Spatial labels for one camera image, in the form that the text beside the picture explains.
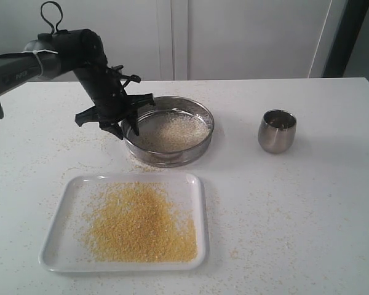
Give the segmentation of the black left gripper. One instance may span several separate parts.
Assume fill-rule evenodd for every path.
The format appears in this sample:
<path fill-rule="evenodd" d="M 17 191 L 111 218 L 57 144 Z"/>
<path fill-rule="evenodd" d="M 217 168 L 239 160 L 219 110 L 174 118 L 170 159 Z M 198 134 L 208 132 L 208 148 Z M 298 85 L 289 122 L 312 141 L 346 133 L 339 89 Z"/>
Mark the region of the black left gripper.
<path fill-rule="evenodd" d="M 93 106 L 75 115 L 75 123 L 82 126 L 99 122 L 101 130 L 124 139 L 119 122 L 127 120 L 136 136 L 140 135 L 138 110 L 146 105 L 154 106 L 152 93 L 127 94 L 125 88 L 131 82 L 140 83 L 136 74 L 121 73 L 124 66 L 109 67 L 105 63 L 80 60 L 74 73 L 93 102 Z"/>

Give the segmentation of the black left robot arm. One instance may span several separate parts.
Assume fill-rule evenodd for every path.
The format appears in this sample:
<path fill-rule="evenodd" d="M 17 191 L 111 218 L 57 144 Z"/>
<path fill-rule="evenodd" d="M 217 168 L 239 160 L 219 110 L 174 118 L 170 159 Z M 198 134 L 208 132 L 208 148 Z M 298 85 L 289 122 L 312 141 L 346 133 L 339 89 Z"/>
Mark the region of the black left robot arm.
<path fill-rule="evenodd" d="M 34 78 L 51 80 L 73 72 L 94 103 L 75 115 L 75 123 L 97 122 L 101 130 L 123 139 L 119 123 L 127 122 L 138 134 L 138 110 L 155 102 L 151 93 L 127 94 L 125 87 L 141 79 L 122 74 L 122 68 L 108 66 L 101 38 L 90 29 L 43 33 L 24 51 L 0 55 L 0 96 Z"/>

